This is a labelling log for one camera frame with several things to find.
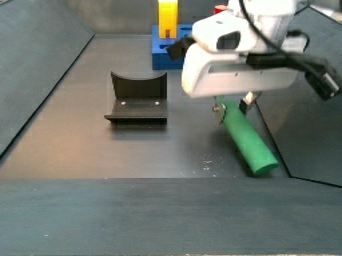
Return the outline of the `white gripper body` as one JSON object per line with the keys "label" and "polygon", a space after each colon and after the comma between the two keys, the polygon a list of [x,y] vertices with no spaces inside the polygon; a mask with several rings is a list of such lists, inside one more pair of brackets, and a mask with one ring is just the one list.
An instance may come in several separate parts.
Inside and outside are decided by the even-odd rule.
{"label": "white gripper body", "polygon": [[247,57],[270,53],[255,36],[242,37],[228,47],[218,48],[218,38],[192,36],[193,43],[184,56],[181,88],[192,98],[235,95],[250,91],[287,88],[296,71],[271,65],[252,68]]}

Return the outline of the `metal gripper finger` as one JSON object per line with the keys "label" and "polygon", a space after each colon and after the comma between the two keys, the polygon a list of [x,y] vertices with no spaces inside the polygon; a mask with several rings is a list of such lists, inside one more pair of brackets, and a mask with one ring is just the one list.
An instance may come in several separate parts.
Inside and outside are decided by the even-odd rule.
{"label": "metal gripper finger", "polygon": [[215,104],[212,106],[212,112],[215,113],[216,122],[219,124],[224,123],[226,118],[226,104],[224,104],[224,97],[215,96]]}
{"label": "metal gripper finger", "polygon": [[239,110],[242,111],[243,114],[247,114],[248,110],[254,106],[256,99],[262,95],[260,91],[252,92],[250,91],[246,96],[242,98],[240,103],[239,103]]}

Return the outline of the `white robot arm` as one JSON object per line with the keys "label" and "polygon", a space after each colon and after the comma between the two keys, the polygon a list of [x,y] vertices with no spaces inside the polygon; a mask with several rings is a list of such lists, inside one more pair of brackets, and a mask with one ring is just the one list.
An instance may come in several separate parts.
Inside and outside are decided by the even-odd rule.
{"label": "white robot arm", "polygon": [[262,92],[287,88],[298,71],[280,62],[280,51],[300,53],[304,40],[287,37],[296,0],[230,0],[220,13],[192,25],[181,88],[192,98],[213,97],[227,115],[227,95],[250,105]]}

